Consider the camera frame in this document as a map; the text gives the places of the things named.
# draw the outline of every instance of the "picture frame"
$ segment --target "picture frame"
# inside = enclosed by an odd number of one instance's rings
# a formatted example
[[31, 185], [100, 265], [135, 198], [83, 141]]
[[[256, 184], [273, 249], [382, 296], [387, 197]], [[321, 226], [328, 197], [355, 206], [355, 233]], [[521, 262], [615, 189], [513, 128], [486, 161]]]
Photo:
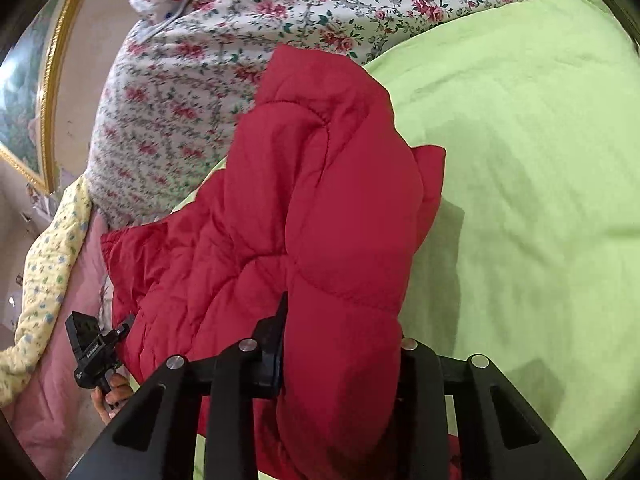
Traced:
[[56, 187], [56, 97], [81, 4], [49, 0], [0, 64], [0, 158], [44, 194]]

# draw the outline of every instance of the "green blanket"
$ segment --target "green blanket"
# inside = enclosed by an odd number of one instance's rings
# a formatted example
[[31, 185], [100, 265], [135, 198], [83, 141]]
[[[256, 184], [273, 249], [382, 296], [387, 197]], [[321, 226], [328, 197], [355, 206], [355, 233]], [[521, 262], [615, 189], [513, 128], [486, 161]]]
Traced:
[[366, 69], [407, 143], [448, 152], [406, 334], [444, 355], [487, 354], [603, 479], [640, 429], [632, 43], [600, 0], [527, 0], [441, 25]]

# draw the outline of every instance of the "human hand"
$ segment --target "human hand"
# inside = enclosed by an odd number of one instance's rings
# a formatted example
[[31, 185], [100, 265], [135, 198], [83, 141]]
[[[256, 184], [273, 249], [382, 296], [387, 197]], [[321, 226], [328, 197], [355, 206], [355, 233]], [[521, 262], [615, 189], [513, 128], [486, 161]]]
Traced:
[[[111, 422], [111, 419], [118, 414], [127, 399], [133, 395], [133, 390], [131, 389], [131, 386], [129, 386], [129, 381], [127, 381], [126, 377], [123, 377], [120, 374], [113, 374], [109, 378], [109, 385], [111, 386], [111, 391], [105, 396], [102, 395], [102, 391], [99, 386], [96, 386], [95, 390], [91, 392], [91, 400], [94, 403], [95, 411], [98, 412], [98, 415], [100, 415], [100, 418], [105, 424], [109, 424]], [[116, 404], [116, 402], [119, 402], [120, 404], [117, 408], [108, 412], [104, 408], [105, 400], [108, 404]]]

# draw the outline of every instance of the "wall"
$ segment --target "wall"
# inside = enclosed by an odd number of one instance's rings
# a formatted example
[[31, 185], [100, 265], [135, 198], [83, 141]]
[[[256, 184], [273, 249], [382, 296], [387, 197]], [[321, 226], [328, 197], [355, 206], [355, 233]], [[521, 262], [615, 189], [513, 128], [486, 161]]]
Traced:
[[9, 348], [14, 344], [14, 333], [4, 325], [0, 325], [0, 350]]
[[[75, 17], [54, 116], [55, 161], [75, 176], [86, 168], [104, 81], [136, 20], [127, 0], [84, 0]], [[8, 295], [17, 290], [15, 277], [22, 273], [24, 258], [33, 243], [18, 213], [31, 216], [40, 232], [47, 226], [31, 208], [25, 186], [25, 179], [0, 160], [0, 323], [11, 317], [6, 308]]]
[[20, 305], [17, 309], [12, 309], [9, 296], [20, 296], [20, 286], [15, 283], [15, 277], [23, 274], [24, 260], [33, 244], [33, 237], [22, 221], [18, 218], [15, 220], [9, 227], [7, 236], [0, 242], [0, 324], [7, 328], [11, 328], [12, 319], [19, 315]]
[[122, 41], [136, 23], [127, 0], [84, 0], [69, 36], [55, 115], [56, 162], [86, 168], [95, 112]]
[[4, 196], [2, 189], [0, 189], [0, 243], [6, 237], [14, 215], [15, 213], [9, 205], [9, 201]]

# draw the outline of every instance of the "red puffer jacket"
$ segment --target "red puffer jacket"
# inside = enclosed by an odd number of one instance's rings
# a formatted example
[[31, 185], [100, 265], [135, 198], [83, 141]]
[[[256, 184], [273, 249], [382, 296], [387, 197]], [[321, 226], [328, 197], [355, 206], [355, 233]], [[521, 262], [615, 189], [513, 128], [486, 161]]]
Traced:
[[114, 326], [136, 315], [124, 364], [142, 382], [172, 354], [218, 354], [288, 290], [284, 390], [254, 404], [258, 467], [384, 478], [397, 317], [444, 158], [409, 149], [385, 89], [347, 57], [278, 47], [226, 169], [180, 212], [103, 238]]

